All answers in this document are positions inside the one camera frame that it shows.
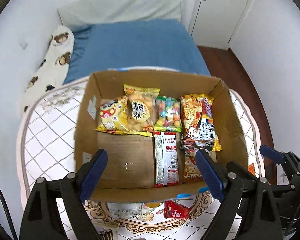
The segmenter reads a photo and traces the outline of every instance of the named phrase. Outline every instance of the blue bed sheet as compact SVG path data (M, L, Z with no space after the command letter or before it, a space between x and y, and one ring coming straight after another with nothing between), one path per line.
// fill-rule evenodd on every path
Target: blue bed sheet
M65 84L108 68L159 66L209 75L192 37L177 20L92 25L74 32Z

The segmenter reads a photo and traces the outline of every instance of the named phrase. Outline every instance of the yellow oval label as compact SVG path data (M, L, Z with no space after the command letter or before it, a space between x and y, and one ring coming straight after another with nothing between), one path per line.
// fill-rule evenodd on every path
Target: yellow oval label
M186 173L195 173L195 172L196 172L196 169L195 169L195 168L186 168L186 169L185 169L185 172L186 172Z
M142 100L131 102L132 118L137 122L145 122L150 117L150 110Z

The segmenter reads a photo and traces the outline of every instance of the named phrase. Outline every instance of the brown floor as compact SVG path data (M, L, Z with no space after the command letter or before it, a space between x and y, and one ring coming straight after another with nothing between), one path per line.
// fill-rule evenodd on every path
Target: brown floor
M240 94L249 107L260 131L261 144L274 147L268 119L258 93L235 54L231 49L222 50L201 46L198 48L211 75L222 78L229 88ZM265 171L268 181L272 185L277 184L276 165L266 157Z

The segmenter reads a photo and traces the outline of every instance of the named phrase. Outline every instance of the black cable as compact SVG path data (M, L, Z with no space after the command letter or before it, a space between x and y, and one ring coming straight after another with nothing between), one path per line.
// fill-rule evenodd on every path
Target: black cable
M10 212L9 212L6 200L4 199L4 196L3 196L2 192L1 192L1 190L0 190L0 200L1 200L4 212L6 214L7 221L8 221L8 224L9 224L9 227L10 227L13 239L14 240L18 240L17 233L16 233L16 230L14 229L12 218L11 218L11 215L10 215Z

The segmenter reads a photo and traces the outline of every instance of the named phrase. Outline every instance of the door frame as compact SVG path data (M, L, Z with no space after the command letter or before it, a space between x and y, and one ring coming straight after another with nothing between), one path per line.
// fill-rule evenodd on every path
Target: door frame
M195 25L195 21L197 20L197 16L198 16L198 13L199 13L199 8L200 8L200 5L201 5L201 1L202 0L195 0L194 2L194 9L192 11L192 15L191 15L191 19L190 19L190 23L189 23L189 27L188 27L188 33L192 36L192 32L193 32L193 29L194 29L194 25ZM231 42L232 42L232 39L234 38L234 36L237 34L237 32L239 31L240 29L240 26L242 25L242 22L244 21L244 18L245 16L247 15L247 12L249 11L249 8L250 8L250 5L252 4L253 0L247 0L247 4L246 4L246 7L244 8L243 12L242 12L242 15L240 16L240 19L231 35L231 38L228 42L228 46L227 46L227 49L229 49L230 45L231 45Z

